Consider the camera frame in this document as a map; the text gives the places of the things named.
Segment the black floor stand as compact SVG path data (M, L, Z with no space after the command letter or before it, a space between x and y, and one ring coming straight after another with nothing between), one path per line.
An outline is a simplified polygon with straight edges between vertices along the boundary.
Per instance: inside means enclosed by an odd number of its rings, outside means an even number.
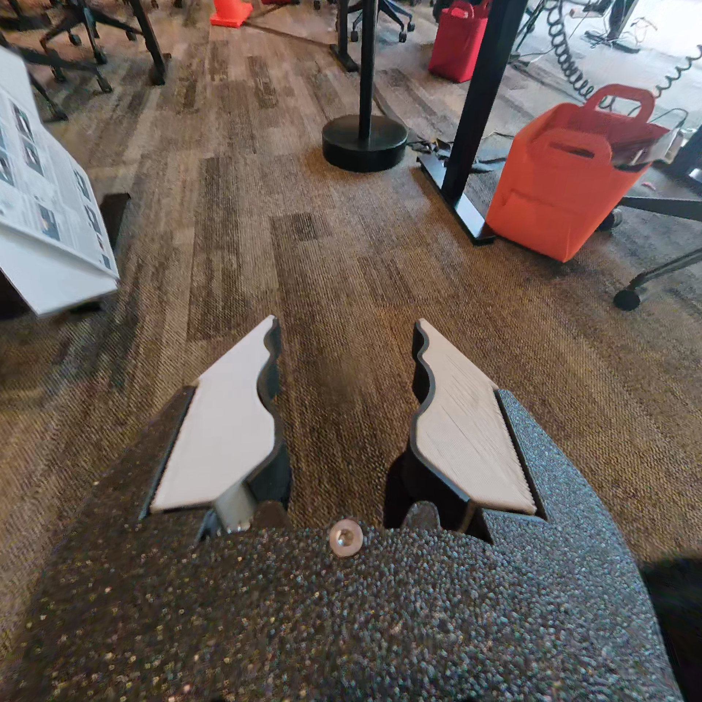
M396 166L403 159L408 129L391 117L373 114L378 2L364 1L362 14L359 112L335 118L324 126L322 154L329 164L340 169L377 173Z

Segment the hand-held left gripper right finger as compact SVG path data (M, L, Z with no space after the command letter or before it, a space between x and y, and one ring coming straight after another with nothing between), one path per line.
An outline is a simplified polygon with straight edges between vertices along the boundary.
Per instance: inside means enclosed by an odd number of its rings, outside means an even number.
M478 509L537 516L534 493L498 386L429 321L415 323L408 492L446 516Z

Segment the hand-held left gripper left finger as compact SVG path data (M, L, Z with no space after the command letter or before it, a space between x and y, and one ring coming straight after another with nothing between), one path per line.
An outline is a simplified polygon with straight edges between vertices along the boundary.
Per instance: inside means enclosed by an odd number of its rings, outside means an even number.
M266 501L287 508L291 466L275 406L280 331L266 317L198 377L150 513L209 507L216 516L253 516Z

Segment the printed paper sheet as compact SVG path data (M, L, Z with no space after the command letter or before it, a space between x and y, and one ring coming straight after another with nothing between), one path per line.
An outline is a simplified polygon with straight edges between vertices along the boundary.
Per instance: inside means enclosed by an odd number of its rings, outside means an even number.
M38 316L118 289L88 174L44 126L18 54L1 49L1 273Z

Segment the orange traffic cone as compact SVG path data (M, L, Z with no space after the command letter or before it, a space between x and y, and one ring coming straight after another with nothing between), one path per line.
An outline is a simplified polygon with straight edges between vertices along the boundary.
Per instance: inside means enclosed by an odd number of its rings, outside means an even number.
M250 19L253 5L248 1L213 1L209 22L214 27L240 28Z

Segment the orange hanging pouch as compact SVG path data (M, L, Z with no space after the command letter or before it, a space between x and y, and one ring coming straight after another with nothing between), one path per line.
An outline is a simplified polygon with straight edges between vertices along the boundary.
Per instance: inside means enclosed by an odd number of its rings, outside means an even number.
M652 92L613 83L583 105L562 102L514 136L485 223L492 233L566 262L675 132L652 123Z

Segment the wooden work table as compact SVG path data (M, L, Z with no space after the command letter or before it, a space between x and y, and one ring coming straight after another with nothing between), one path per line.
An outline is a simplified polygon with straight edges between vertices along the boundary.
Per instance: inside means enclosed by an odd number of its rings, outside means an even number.
M417 158L421 170L474 246L492 244L496 235L465 195L465 186L527 4L527 1L492 2L450 156L446 163L433 154Z

